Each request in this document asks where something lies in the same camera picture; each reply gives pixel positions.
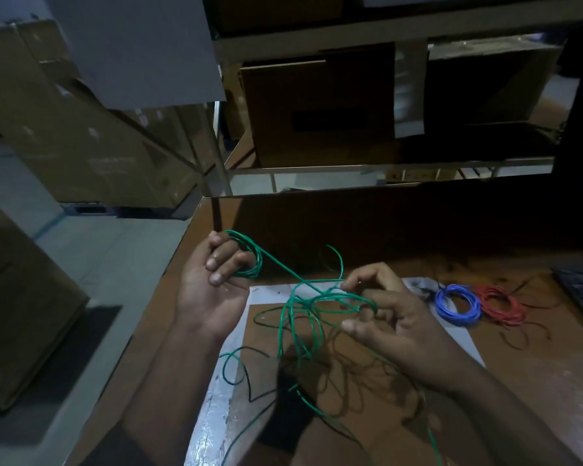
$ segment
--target red wire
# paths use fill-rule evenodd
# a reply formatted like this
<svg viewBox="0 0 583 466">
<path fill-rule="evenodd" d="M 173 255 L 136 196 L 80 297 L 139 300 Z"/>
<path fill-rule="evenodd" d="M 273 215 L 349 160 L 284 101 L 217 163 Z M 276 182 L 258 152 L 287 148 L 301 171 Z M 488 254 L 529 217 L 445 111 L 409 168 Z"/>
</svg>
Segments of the red wire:
<svg viewBox="0 0 583 466">
<path fill-rule="evenodd" d="M 493 321 L 508 327 L 520 326 L 527 317 L 526 309 L 515 297 L 511 296 L 505 289 L 500 286 L 478 286 L 473 288 L 473 292 L 479 298 L 482 311 Z M 510 303 L 510 309 L 505 311 L 490 304 L 490 299 L 502 299 Z"/>
</svg>

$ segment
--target brown desk surface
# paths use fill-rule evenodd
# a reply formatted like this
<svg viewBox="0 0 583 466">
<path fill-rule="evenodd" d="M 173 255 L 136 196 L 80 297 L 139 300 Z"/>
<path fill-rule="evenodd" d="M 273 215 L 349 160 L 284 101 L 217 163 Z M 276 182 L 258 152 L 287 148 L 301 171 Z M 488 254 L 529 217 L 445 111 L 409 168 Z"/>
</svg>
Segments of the brown desk surface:
<svg viewBox="0 0 583 466">
<path fill-rule="evenodd" d="M 552 224 L 564 224 L 568 215 L 552 207 L 550 187 L 549 177 L 532 176 L 203 200 L 66 464 L 81 461 L 120 418 L 171 323 L 181 267 L 213 228 L 249 235 L 303 275 L 323 272 L 317 256 L 330 244 L 341 252 L 346 270 L 383 260 L 400 276 L 497 283 L 507 289 L 532 278 L 518 296 L 530 305 L 552 307 L 529 314 L 530 321 L 548 327 L 551 340 L 544 329 L 526 326 L 529 346 L 517 350 L 500 334 L 522 347 L 519 330 L 505 332 L 482 323 L 470 333 L 487 368 L 583 458 L 583 316 L 552 281 L 549 269 L 583 261 L 583 252 Z M 258 283 L 281 281 L 288 278 L 266 263 Z M 248 323 L 245 337 L 251 336 L 250 327 Z M 229 442 L 250 419 L 245 392 L 235 391 L 231 408 L 239 418 L 229 424 Z M 244 402 L 237 400 L 241 393 Z M 479 444 L 470 440 L 467 421 L 447 399 L 430 394 L 428 410 L 438 447 L 449 464 L 487 463 Z M 323 430 L 327 429 L 315 427 L 298 451 L 314 450 L 311 438 L 313 442 L 322 438 L 322 445 L 330 441 Z M 420 431 L 411 427 L 403 435 L 399 440 L 409 435 L 410 444 L 401 448 L 394 463 L 433 464 L 425 453 L 431 447 Z M 339 464 L 357 463 L 358 457 L 342 441 L 347 440 L 330 446 L 336 445 Z M 247 448 L 240 442 L 236 451 Z M 318 457 L 303 455 L 294 464 L 324 461 Z M 232 456 L 229 464 L 238 459 Z"/>
</svg>

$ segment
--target coiled green wire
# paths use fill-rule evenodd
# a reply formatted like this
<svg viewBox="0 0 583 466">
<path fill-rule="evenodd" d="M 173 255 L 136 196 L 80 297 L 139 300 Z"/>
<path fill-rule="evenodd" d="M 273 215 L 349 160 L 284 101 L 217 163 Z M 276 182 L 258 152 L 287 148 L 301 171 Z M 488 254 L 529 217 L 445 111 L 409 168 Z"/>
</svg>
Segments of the coiled green wire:
<svg viewBox="0 0 583 466">
<path fill-rule="evenodd" d="M 225 232 L 227 234 L 229 234 L 229 236 L 234 241 L 236 241 L 238 244 L 240 244 L 240 246 L 244 250 L 251 251 L 255 255 L 255 258 L 256 258 L 256 264 L 253 268 L 241 270 L 235 274 L 236 276 L 241 276 L 243 278 L 250 278 L 250 279 L 257 278 L 259 276 L 261 268 L 264 265 L 264 255 L 265 255 L 266 257 L 268 257 L 272 261 L 274 261 L 274 263 L 276 263 L 278 266 L 283 268 L 286 272 L 288 272 L 289 274 L 291 274 L 292 276 L 294 276 L 295 278 L 297 278 L 300 281 L 291 290 L 290 298 L 287 300 L 285 305 L 283 305 L 282 307 L 275 307 L 274 309 L 266 309 L 265 311 L 261 311 L 257 315 L 255 315 L 255 317 L 253 318 L 253 322 L 255 322 L 256 324 L 264 326 L 264 327 L 270 327 L 272 329 L 277 329 L 279 331 L 279 349 L 277 351 L 277 356 L 276 356 L 277 360 L 280 360 L 283 357 L 283 332 L 288 331 L 291 333 L 291 336 L 293 339 L 293 344 L 296 348 L 296 354 L 297 354 L 297 360 L 298 360 L 297 361 L 298 372 L 300 372 L 300 368 L 302 366 L 302 360 L 312 360 L 313 355 L 315 355 L 316 353 L 318 353 L 321 350 L 321 347 L 323 346 L 323 344 L 325 342 L 325 336 L 324 336 L 324 330 L 322 328 L 322 324 L 326 324 L 326 325 L 329 325 L 331 327 L 337 327 L 334 324 L 323 320 L 321 318 L 322 313 L 326 313 L 326 314 L 357 313 L 363 304 L 368 305 L 373 310 L 374 313 L 377 312 L 378 308 L 373 303 L 373 301 L 370 301 L 370 300 L 366 299 L 365 297 L 359 296 L 357 294 L 345 293 L 341 289 L 338 288 L 336 283 L 343 281 L 343 279 L 342 279 L 342 277 L 343 277 L 343 259 L 341 258 L 341 254 L 339 254 L 339 252 L 331 245 L 327 245 L 327 247 L 329 249 L 333 250 L 334 253 L 337 255 L 337 257 L 339 258 L 339 267 L 340 267 L 339 278 L 334 278 L 334 279 L 330 279 L 330 280 L 304 280 L 301 276 L 296 274 L 291 268 L 287 267 L 286 265 L 281 263 L 279 260 L 277 260 L 274 256 L 272 256 L 267 251 L 265 251 L 264 249 L 259 247 L 255 242 L 253 242 L 253 240 L 251 240 L 246 235 L 240 234 L 239 232 L 236 232 L 234 230 L 225 230 Z M 322 291 L 319 288 L 317 288 L 316 286 L 314 286 L 314 283 L 333 283 L 333 285 L 330 288 L 328 288 L 326 291 Z M 316 296 L 310 297 L 310 298 L 303 298 L 303 297 L 298 296 L 296 294 L 296 291 L 299 289 L 299 287 L 301 287 L 303 285 L 308 286 L 309 288 L 316 291 L 318 294 Z M 339 311 L 327 311 L 324 309 L 320 309 L 316 306 L 316 304 L 319 301 L 338 301 L 341 305 L 343 305 L 344 307 L 347 307 L 347 309 L 342 309 Z M 352 305 L 350 303 L 351 301 L 357 301 L 358 303 L 357 303 L 357 305 Z M 266 313 L 269 313 L 272 311 L 278 311 L 278 310 L 281 310 L 281 317 L 280 317 L 279 325 L 273 326 L 270 324 L 265 324 L 263 322 L 257 321 L 257 319 L 260 316 L 262 316 Z M 309 324 L 311 326 L 311 332 L 313 335 L 313 343 L 311 344 L 310 348 L 308 348 L 304 344 L 302 339 L 296 335 L 295 328 L 294 328 L 294 321 L 298 316 L 306 317 L 309 320 Z M 238 384 L 242 383 L 244 381 L 244 379 L 246 379 L 248 384 L 249 384 L 249 401 L 252 402 L 253 400 L 256 400 L 257 398 L 260 398 L 268 393 L 264 393 L 255 399 L 252 398 L 250 381 L 248 378 L 248 371 L 247 371 L 244 363 L 242 363 L 239 356 L 237 355 L 237 353 L 241 350 L 252 350 L 252 351 L 257 352 L 257 353 L 259 353 L 267 358 L 272 358 L 272 357 L 270 355 L 268 355 L 267 353 L 262 352 L 261 350 L 258 350 L 254 347 L 249 347 L 246 345 L 241 346 L 239 348 L 236 348 L 232 352 L 223 353 L 219 356 L 219 358 L 223 358 L 223 357 L 225 358 L 225 361 L 223 364 L 223 380 L 225 380 L 226 383 L 228 383 L 232 386 L 237 386 Z M 381 360 L 383 360 L 383 358 L 378 356 L 377 353 L 372 352 L 372 354 L 374 354 L 375 356 L 377 356 Z M 227 368 L 227 364 L 229 363 L 229 360 L 231 360 L 231 359 L 237 360 L 238 364 L 240 364 L 240 366 L 242 368 L 242 376 L 238 381 L 235 381 L 235 382 L 230 381 L 227 378 L 226 372 L 225 372 L 226 368 Z M 301 392 L 299 391 L 297 383 L 294 384 L 288 390 L 288 392 L 292 392 L 294 390 L 296 391 L 296 394 L 302 399 L 302 401 L 304 402 L 304 404 L 307 407 L 309 407 L 312 411 L 314 411 L 318 416 L 322 417 L 323 419 L 328 419 L 330 422 L 338 424 L 340 426 L 340 428 L 342 430 L 344 430 L 346 432 L 346 434 L 354 442 L 358 443 L 358 445 L 361 448 L 363 448 L 363 450 L 365 451 L 367 456 L 369 456 L 369 453 L 362 446 L 362 444 L 360 443 L 358 438 L 356 438 L 356 436 L 354 436 L 354 434 L 342 422 L 340 422 L 337 419 L 334 419 L 333 417 L 329 416 L 328 414 L 322 412 L 317 407 L 315 407 L 313 404 L 311 404 L 311 402 L 306 400 L 303 397 L 303 395 L 301 394 Z M 235 443 L 240 439 L 240 437 L 248 429 L 250 429 L 250 427 L 252 427 L 257 422 L 257 420 L 263 414 L 265 414 L 270 409 L 270 407 L 272 407 L 276 403 L 276 401 L 277 400 L 274 399 L 270 404 L 268 404 L 265 408 L 263 408 L 263 410 L 261 410 L 248 423 L 248 425 L 246 427 L 244 427 L 244 429 L 242 429 L 240 431 L 240 433 L 238 433 L 238 435 L 233 439 L 233 441 L 229 445 L 229 448 L 227 449 L 227 452 L 224 455 L 223 462 L 221 463 L 221 466 L 224 466 L 224 464 L 229 456 L 229 452 L 231 451 L 231 449 L 233 448 Z M 437 458 L 438 463 L 440 465 L 441 464 L 440 455 L 438 454 L 438 450 L 437 450 L 436 445 L 434 443 L 434 438 L 431 435 L 431 431 L 429 429 L 428 429 L 428 432 L 430 434 L 432 446 L 435 450 L 436 458 Z"/>
</svg>

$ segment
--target forearm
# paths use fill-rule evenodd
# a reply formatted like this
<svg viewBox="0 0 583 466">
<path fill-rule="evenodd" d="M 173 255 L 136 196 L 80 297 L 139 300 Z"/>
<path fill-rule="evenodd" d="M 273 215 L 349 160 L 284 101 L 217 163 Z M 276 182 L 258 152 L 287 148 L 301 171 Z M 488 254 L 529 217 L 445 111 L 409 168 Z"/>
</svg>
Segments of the forearm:
<svg viewBox="0 0 583 466">
<path fill-rule="evenodd" d="M 221 346 L 177 323 L 168 331 L 122 420 L 153 464 L 184 463 Z"/>
<path fill-rule="evenodd" d="M 475 372 L 452 398 L 498 465 L 583 466 L 531 409 L 487 371 Z"/>
</svg>

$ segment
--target coiled blue wire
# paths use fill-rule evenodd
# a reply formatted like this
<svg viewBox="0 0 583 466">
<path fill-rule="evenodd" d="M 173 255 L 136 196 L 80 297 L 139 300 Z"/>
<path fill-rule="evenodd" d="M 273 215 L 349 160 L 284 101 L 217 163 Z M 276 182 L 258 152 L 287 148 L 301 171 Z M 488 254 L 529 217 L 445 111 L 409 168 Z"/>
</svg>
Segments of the coiled blue wire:
<svg viewBox="0 0 583 466">
<path fill-rule="evenodd" d="M 465 314 L 454 313 L 447 309 L 446 299 L 450 294 L 456 294 L 457 296 L 465 299 L 471 306 Z M 436 313 L 445 319 L 447 322 L 451 322 L 453 325 L 458 327 L 469 327 L 475 324 L 479 318 L 482 316 L 481 303 L 479 298 L 469 290 L 468 286 L 461 286 L 460 284 L 450 284 L 446 288 L 441 288 L 436 293 Z"/>
</svg>

